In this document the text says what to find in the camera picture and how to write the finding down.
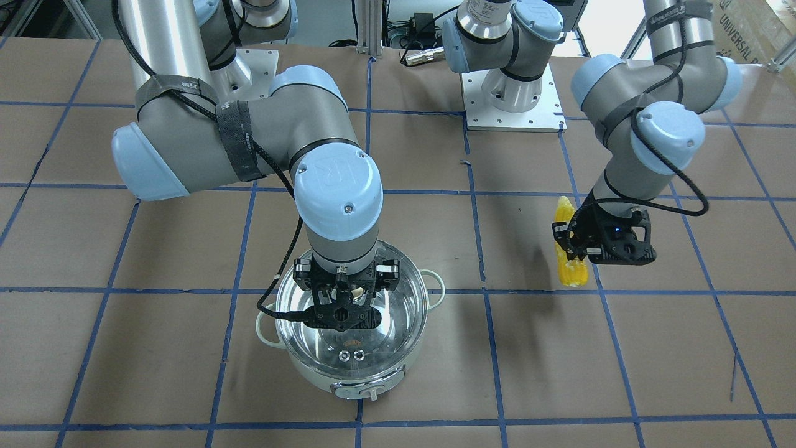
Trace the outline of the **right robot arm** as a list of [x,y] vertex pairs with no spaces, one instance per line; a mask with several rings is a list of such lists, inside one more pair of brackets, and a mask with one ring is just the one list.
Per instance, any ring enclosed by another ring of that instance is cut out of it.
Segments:
[[137,74],[137,119],[112,137],[123,182],[144,201],[184,197],[276,175],[307,226],[308,259],[292,275],[308,291],[304,310],[273,318],[310,328],[375,329],[381,290],[400,281],[398,261],[376,260],[383,206],[380,171],[356,142],[349,108],[327,71],[297,65],[264,96],[232,94],[211,76],[208,53],[234,58],[211,40],[228,23],[235,45],[282,39],[295,18],[284,1],[113,1],[114,25]]

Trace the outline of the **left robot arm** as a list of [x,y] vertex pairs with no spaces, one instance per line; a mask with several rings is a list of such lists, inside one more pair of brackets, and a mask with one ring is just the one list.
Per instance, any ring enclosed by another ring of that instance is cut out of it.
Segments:
[[[603,54],[572,77],[575,102],[612,156],[580,209],[552,226],[567,261],[655,259],[648,209],[705,141],[700,114],[732,102],[742,84],[736,62],[716,54],[712,3],[645,1],[644,9],[651,65]],[[562,14],[545,1],[464,1],[442,38],[453,72],[487,71],[481,91],[489,104],[523,113],[535,105],[563,31]]]

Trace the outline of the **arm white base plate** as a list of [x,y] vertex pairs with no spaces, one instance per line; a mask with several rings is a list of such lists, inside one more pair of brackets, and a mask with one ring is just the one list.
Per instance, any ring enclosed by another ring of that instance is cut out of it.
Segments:
[[227,66],[211,71],[211,85],[220,100],[256,100],[269,95],[277,73],[276,49],[238,49]]
[[499,69],[462,73],[461,93],[469,130],[557,133],[567,128],[550,67],[531,82],[511,79]]

